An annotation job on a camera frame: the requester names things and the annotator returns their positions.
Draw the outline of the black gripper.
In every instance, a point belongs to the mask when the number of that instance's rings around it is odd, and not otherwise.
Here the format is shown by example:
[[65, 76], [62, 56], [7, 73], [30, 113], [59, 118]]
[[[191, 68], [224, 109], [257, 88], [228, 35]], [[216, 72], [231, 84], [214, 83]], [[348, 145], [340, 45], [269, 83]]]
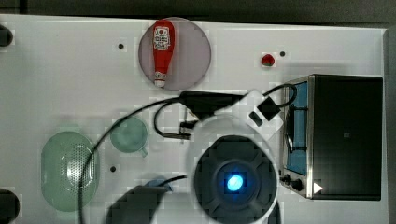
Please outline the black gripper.
[[198, 119], [211, 117], [216, 111], [231, 106], [243, 98], [243, 95], [206, 92], [183, 91], [179, 101], [186, 106]]

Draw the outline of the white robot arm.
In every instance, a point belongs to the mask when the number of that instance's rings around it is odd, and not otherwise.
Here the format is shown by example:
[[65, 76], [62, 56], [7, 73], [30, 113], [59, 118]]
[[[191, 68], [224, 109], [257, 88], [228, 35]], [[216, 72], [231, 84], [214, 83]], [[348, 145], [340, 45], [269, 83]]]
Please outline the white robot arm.
[[283, 224], [279, 173], [268, 140], [280, 129], [281, 105], [268, 91], [244, 95], [184, 91], [173, 104], [197, 120], [190, 133], [163, 133], [188, 142], [189, 191], [163, 197], [155, 224]]

